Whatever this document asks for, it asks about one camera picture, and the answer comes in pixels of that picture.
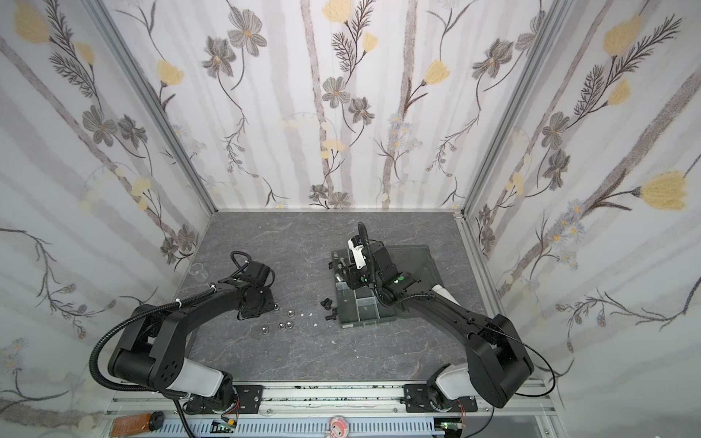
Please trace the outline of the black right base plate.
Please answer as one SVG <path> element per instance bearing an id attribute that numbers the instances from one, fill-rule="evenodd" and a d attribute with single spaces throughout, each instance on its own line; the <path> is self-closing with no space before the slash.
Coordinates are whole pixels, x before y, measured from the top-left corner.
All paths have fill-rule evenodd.
<path id="1" fill-rule="evenodd" d="M 439 412 L 471 414 L 478 411 L 478 404 L 474 397 L 449 400 L 441 395 L 438 389 L 426 383 L 403 385 L 402 403 L 409 414 L 438 414 Z"/>

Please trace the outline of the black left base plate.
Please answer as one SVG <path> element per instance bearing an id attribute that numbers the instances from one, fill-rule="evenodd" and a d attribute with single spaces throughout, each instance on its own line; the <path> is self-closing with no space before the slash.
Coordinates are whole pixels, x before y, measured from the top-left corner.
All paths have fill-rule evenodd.
<path id="1" fill-rule="evenodd" d="M 187 414 L 257 414 L 263 390 L 263 385 L 225 383 L 212 397 L 193 396 L 184 404 L 184 411 Z"/>

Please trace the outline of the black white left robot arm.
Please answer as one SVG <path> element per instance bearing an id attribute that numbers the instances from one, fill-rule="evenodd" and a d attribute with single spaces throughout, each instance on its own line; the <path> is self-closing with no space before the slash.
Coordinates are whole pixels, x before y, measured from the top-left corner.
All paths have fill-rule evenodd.
<path id="1" fill-rule="evenodd" d="M 155 392 L 176 401 L 180 412 L 225 414 L 243 410 L 251 392 L 229 372 L 188 359 L 192 332 L 230 311 L 257 319 L 276 308 L 274 270 L 243 251 L 230 254 L 235 271 L 206 291 L 155 306 L 142 304 L 111 328 L 89 356 L 95 383 L 115 392 Z"/>

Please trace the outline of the clear plastic cup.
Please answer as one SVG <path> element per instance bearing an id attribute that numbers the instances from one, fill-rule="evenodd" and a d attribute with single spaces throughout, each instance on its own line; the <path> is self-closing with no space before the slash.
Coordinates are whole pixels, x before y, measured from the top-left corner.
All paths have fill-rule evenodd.
<path id="1" fill-rule="evenodd" d="M 202 263 L 191 264 L 188 273 L 197 282 L 206 283 L 209 279 L 209 273 Z"/>

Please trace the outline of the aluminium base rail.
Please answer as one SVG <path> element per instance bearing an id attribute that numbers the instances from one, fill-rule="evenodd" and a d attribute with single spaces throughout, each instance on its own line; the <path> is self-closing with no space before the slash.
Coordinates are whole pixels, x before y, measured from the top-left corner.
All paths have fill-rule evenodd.
<path id="1" fill-rule="evenodd" d="M 170 401 L 157 394 L 117 393 L 96 436 L 107 437 L 115 419 L 162 411 L 164 425 L 146 437 L 325 437 L 329 421 L 342 416 L 349 437 L 564 437 L 566 431 L 548 397 L 513 398 L 497 409 L 474 397 L 471 414 L 409 414 L 403 385 L 416 381 L 279 381 L 263 385 L 257 414 L 193 414 L 180 421 Z"/>

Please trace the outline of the pink figurine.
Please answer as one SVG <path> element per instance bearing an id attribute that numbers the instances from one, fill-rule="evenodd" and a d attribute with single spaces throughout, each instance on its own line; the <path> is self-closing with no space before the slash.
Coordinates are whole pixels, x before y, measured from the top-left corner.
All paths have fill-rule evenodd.
<path id="1" fill-rule="evenodd" d="M 329 421 L 329 429 L 326 431 L 326 438 L 348 438 L 350 435 L 350 425 L 342 416 L 334 416 Z"/>

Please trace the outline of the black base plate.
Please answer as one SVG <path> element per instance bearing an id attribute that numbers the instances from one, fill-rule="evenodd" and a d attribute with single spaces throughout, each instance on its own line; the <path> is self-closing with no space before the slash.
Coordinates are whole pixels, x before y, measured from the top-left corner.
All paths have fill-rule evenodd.
<path id="1" fill-rule="evenodd" d="M 263 390 L 263 385 L 225 383 L 212 397 L 193 396 L 184 404 L 184 411 L 187 414 L 257 414 Z"/>
<path id="2" fill-rule="evenodd" d="M 402 403 L 409 414 L 438 414 L 439 412 L 471 414 L 478 411 L 478 404 L 474 397 L 449 400 L 441 395 L 438 389 L 426 383 L 403 385 Z"/>

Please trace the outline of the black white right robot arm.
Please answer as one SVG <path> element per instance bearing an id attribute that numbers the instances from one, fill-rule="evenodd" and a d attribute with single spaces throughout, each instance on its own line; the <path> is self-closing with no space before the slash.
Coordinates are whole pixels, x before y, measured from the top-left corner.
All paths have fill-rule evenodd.
<path id="1" fill-rule="evenodd" d="M 535 352 L 520 339 L 507 317 L 488 317 L 459 305 L 441 285 L 431 286 L 414 274 L 398 269 L 389 250 L 378 242 L 349 241 L 350 262 L 340 277 L 350 288 L 367 287 L 378 304 L 420 317 L 455 339 L 466 361 L 447 364 L 435 372 L 422 390 L 405 392 L 410 409 L 449 412 L 456 403 L 478 396 L 502 409 L 514 396 L 540 398 L 549 391 L 523 393 L 521 386 L 535 372 L 529 354 Z"/>

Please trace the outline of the green plastic organizer box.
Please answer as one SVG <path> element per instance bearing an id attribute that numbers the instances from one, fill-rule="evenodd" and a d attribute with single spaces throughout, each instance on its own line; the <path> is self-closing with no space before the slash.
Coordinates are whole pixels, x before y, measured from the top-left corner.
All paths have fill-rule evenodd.
<path id="1" fill-rule="evenodd" d="M 383 246 L 375 242 L 372 250 L 376 286 L 359 289 L 348 288 L 341 277 L 343 265 L 352 261 L 348 248 L 332 252 L 329 269 L 334 276 L 336 300 L 328 318 L 344 329 L 411 318 L 409 303 L 436 296 L 434 289 L 443 285 L 426 245 Z"/>

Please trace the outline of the orange black tool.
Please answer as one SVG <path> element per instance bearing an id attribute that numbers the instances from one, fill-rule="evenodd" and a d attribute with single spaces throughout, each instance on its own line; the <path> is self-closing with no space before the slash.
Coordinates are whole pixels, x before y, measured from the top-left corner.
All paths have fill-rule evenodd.
<path id="1" fill-rule="evenodd" d="M 164 420 L 165 415 L 162 411 L 122 416 L 113 421 L 109 437 L 127 437 L 156 432 L 162 428 Z"/>

